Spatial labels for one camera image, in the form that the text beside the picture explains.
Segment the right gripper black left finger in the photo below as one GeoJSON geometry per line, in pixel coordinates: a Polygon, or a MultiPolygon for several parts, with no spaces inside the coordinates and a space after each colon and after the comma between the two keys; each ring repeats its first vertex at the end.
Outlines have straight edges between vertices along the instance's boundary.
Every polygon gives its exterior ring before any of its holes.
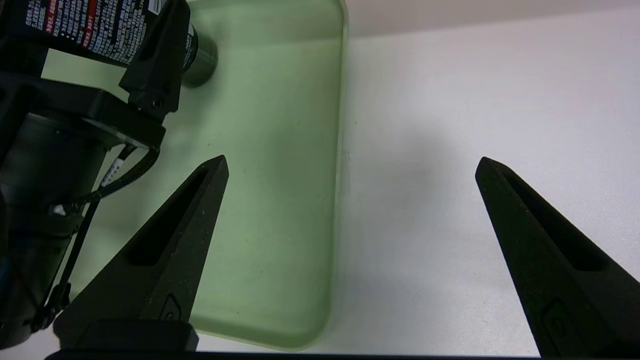
{"type": "Polygon", "coordinates": [[[195,297],[229,180],[203,162],[55,319],[62,351],[194,351],[195,297]]]}

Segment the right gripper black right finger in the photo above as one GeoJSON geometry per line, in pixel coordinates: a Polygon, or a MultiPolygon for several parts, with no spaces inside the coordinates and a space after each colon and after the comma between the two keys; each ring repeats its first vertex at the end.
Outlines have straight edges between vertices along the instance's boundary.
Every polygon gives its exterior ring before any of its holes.
{"type": "Polygon", "coordinates": [[[638,358],[640,285],[510,167],[475,181],[542,358],[638,358]]]}

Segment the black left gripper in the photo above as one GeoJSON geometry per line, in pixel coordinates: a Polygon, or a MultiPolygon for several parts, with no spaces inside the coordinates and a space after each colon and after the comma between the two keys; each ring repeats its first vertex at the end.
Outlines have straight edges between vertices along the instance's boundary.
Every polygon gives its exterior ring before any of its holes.
{"type": "Polygon", "coordinates": [[[1,89],[34,90],[27,113],[86,120],[130,144],[157,150],[166,135],[158,121],[179,107],[190,14],[185,0],[168,0],[147,28],[119,81],[128,92],[128,104],[103,89],[6,71],[1,73],[1,89]]]}

